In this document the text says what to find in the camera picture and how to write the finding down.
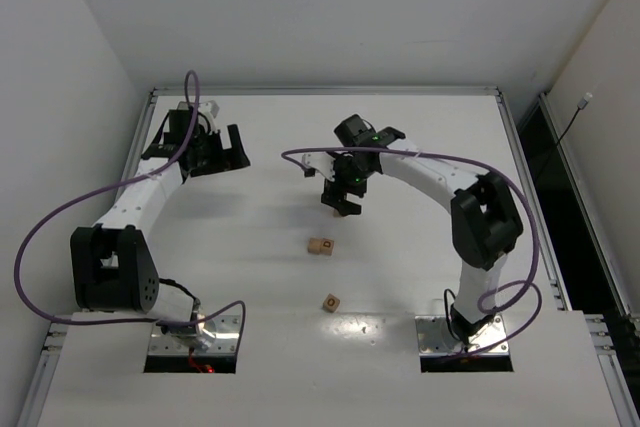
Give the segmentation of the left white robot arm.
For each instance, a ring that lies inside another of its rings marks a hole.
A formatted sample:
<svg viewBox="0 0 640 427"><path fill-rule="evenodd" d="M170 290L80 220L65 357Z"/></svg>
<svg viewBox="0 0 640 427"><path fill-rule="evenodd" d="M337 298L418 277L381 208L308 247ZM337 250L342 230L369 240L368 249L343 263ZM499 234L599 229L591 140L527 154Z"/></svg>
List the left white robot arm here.
<svg viewBox="0 0 640 427"><path fill-rule="evenodd" d="M175 281L160 277L147 243L170 197L190 178L249 166L239 129L222 143L215 120L219 107L206 101L191 114L178 104L165 115L143 151L136 182L93 226L77 228L70 239L76 302L91 311L136 313L168 323L202 319L199 300Z"/></svg>

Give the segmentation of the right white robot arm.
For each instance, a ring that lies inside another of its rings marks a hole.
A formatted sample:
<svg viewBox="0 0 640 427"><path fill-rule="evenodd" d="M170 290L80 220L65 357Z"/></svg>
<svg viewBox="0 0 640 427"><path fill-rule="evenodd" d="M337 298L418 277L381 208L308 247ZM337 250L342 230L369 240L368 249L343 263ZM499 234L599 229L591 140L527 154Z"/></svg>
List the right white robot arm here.
<svg viewBox="0 0 640 427"><path fill-rule="evenodd" d="M510 189L497 174L472 173L447 161L422 158L404 133L375 130L357 114L335 129L347 153L307 154L321 162L325 178L321 202L340 216L359 215L367 179L375 173L400 180L425 194L450 215L452 244L462 261L459 288L451 307L452 335L467 343L493 317L495 290L508 254L523 233Z"/></svg>

